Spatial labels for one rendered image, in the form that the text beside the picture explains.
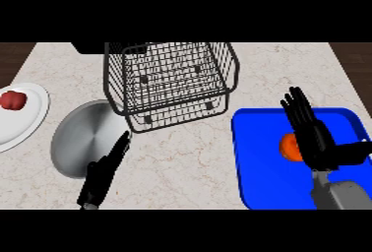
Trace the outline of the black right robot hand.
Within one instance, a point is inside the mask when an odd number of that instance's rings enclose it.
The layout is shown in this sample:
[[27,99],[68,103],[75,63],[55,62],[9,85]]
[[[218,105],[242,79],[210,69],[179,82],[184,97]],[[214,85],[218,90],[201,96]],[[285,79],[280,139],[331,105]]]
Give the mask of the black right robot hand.
[[291,87],[280,100],[294,130],[297,145],[307,167],[316,171],[338,170],[341,165],[359,165],[372,154],[372,142],[338,145],[326,124],[320,121],[300,87]]

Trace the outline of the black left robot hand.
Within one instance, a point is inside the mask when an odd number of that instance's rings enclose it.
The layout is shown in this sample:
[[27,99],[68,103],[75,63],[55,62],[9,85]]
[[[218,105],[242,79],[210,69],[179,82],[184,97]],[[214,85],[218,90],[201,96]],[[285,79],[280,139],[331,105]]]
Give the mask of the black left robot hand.
[[130,132],[125,132],[109,153],[87,165],[86,181],[77,198],[81,210],[97,210],[103,203],[130,142]]

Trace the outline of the orange squash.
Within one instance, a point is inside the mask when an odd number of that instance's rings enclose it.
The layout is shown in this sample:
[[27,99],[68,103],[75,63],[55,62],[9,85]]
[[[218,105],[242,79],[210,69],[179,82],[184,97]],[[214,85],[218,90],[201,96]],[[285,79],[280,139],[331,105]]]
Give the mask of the orange squash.
[[294,133],[288,133],[283,135],[282,140],[279,142],[279,152],[283,158],[288,159],[289,161],[303,160]]

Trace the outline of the blue tray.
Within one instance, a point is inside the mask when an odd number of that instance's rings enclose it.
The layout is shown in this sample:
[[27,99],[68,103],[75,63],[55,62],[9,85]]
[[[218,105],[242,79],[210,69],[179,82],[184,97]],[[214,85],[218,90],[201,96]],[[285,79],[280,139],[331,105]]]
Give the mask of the blue tray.
[[[372,142],[356,113],[342,107],[316,107],[314,114],[338,145]],[[294,133],[283,108],[241,108],[232,117],[232,142],[239,197],[252,210],[314,210],[311,170],[289,161],[279,143]],[[360,165],[341,166],[331,182],[354,181],[372,199],[372,157]]]

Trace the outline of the white plate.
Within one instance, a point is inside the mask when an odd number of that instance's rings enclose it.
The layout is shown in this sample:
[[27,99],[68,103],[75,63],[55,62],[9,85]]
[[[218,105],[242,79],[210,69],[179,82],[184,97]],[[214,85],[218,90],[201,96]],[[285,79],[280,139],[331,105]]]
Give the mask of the white plate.
[[27,95],[21,110],[3,109],[0,106],[0,153],[15,148],[34,134],[49,110],[49,94],[43,86],[21,83],[0,89],[0,95],[16,92]]

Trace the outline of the red bell pepper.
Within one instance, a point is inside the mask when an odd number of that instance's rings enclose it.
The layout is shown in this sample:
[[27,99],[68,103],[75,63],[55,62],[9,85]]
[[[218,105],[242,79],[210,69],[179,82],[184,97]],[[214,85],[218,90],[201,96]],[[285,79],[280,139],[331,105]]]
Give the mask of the red bell pepper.
[[0,105],[7,110],[21,110],[27,104],[28,97],[24,93],[7,91],[0,96]]

